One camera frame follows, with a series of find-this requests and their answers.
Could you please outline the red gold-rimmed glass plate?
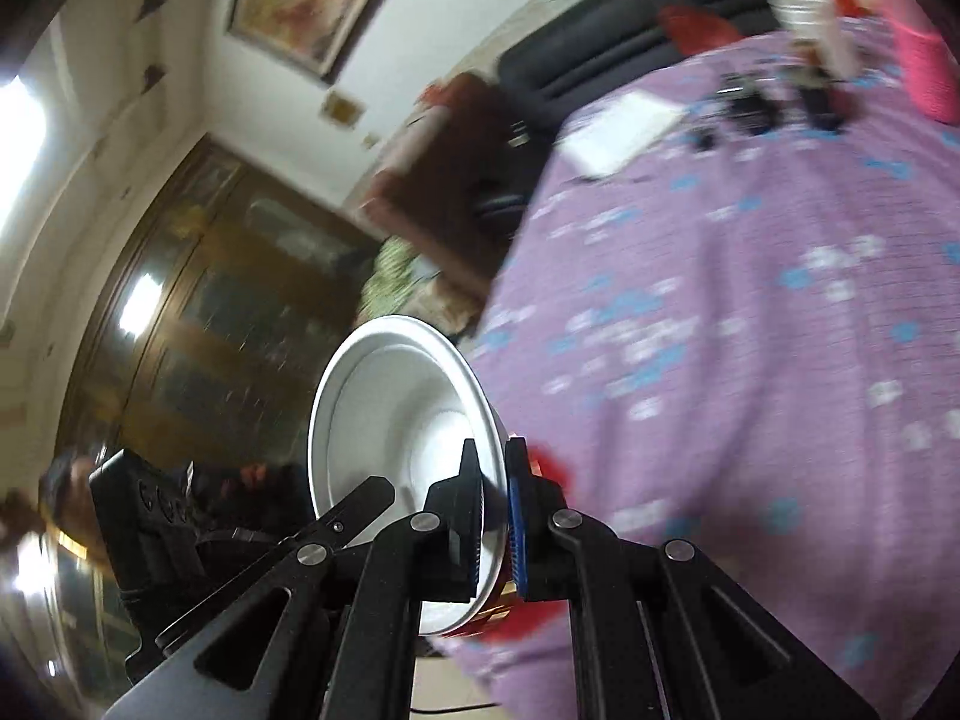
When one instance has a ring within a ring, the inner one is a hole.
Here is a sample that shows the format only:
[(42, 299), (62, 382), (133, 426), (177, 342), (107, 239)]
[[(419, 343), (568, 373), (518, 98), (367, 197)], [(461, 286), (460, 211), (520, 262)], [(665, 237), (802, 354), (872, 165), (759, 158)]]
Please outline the red gold-rimmed glass plate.
[(485, 642), (524, 639), (565, 609), (568, 560), (550, 530), (556, 512), (568, 507), (565, 472), (517, 436), (506, 442), (505, 468), (508, 546), (493, 593), (462, 632)]

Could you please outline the white plastic bowl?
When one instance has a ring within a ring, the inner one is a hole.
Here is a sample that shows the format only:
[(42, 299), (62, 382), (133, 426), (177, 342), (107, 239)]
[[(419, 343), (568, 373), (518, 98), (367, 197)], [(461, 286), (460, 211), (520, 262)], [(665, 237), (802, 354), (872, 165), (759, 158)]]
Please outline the white plastic bowl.
[(427, 603), (420, 634), (470, 635), (503, 587), (508, 554), (508, 433), (482, 385), (443, 333), (423, 320), (387, 316), (353, 330), (325, 367), (309, 421), (309, 493), (324, 515), (370, 476), (384, 476), (394, 504), (353, 538), (366, 543), (399, 518), (423, 511), (428, 489), (459, 472), (475, 444), (483, 475), (477, 595)]

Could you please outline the dark wooden glass cabinet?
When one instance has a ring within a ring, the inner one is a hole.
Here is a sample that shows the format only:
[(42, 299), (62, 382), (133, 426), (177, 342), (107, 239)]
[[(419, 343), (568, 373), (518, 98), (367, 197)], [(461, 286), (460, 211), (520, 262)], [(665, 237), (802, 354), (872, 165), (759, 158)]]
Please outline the dark wooden glass cabinet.
[(160, 468), (299, 465), (379, 244), (212, 138), (172, 172), (94, 304), (57, 449)]

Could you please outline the green patterned cloth pile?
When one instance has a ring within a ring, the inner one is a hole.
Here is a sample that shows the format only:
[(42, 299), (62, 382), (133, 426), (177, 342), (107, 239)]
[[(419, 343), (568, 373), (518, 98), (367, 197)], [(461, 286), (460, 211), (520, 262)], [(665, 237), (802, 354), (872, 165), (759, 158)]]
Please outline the green patterned cloth pile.
[(356, 323), (386, 316), (423, 320), (448, 338), (470, 332), (483, 304), (444, 277), (438, 266), (404, 239), (386, 239), (361, 288)]

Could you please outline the purple floral tablecloth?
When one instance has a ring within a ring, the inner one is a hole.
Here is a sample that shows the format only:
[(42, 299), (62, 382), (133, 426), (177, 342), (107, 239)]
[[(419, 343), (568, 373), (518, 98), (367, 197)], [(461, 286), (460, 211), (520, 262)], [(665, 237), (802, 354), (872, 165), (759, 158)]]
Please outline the purple floral tablecloth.
[(807, 124), (788, 37), (643, 76), (695, 114), (732, 71), (784, 110), (672, 133), (588, 181), (551, 156), (472, 366), (569, 504), (690, 539), (885, 718), (958, 650), (958, 135), (911, 104), (884, 21), (853, 120)]

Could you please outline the white paper sheet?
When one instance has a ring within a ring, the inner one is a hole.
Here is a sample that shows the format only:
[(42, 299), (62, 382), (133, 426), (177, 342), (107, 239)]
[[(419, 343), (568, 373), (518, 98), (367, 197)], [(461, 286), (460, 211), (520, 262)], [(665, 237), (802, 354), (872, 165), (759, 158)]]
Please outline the white paper sheet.
[(607, 179), (622, 171), (685, 119), (686, 107), (631, 91), (565, 135), (558, 149), (585, 179)]

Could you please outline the small black adapter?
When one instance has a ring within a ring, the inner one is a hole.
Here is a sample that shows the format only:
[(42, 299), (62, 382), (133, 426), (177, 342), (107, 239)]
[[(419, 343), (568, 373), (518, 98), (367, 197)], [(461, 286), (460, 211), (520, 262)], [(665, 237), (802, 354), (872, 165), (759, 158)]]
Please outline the small black adapter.
[(697, 154), (709, 153), (718, 144), (718, 135), (713, 127), (697, 125), (690, 128), (686, 134), (686, 141)]

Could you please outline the black leather sofa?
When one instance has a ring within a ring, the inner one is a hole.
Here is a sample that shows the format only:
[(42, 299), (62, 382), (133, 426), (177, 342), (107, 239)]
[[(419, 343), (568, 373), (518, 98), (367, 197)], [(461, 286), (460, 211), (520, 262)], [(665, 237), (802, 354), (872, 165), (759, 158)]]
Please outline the black leather sofa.
[(766, 0), (581, 0), (501, 55), (498, 86), (530, 128), (555, 132), (579, 107), (682, 60), (659, 26), (667, 5), (711, 11), (743, 36), (776, 28)]

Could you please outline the red plastic bag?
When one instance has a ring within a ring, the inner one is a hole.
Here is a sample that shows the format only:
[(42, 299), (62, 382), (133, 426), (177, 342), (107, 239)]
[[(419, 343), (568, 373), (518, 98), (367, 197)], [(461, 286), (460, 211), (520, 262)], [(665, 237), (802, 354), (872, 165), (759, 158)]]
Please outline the red plastic bag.
[(731, 21), (701, 8), (667, 5), (659, 10), (658, 18), (665, 36), (683, 57), (706, 54), (743, 39)]

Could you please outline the electric motor with foam roller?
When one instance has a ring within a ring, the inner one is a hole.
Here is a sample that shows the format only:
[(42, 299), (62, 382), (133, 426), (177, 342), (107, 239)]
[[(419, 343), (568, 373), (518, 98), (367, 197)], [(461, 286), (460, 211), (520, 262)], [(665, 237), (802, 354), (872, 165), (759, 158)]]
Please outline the electric motor with foam roller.
[(853, 110), (850, 96), (827, 70), (818, 44), (809, 39), (794, 39), (789, 44), (789, 57), (786, 80), (799, 96), (811, 127), (822, 132), (841, 132)]

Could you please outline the pink cylindrical container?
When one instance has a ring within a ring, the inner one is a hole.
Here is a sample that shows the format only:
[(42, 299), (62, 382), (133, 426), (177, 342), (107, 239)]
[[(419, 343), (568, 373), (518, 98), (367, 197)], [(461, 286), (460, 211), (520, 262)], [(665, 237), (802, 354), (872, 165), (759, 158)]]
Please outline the pink cylindrical container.
[(958, 64), (916, 0), (880, 0), (892, 27), (903, 85), (913, 104), (941, 124), (958, 124)]

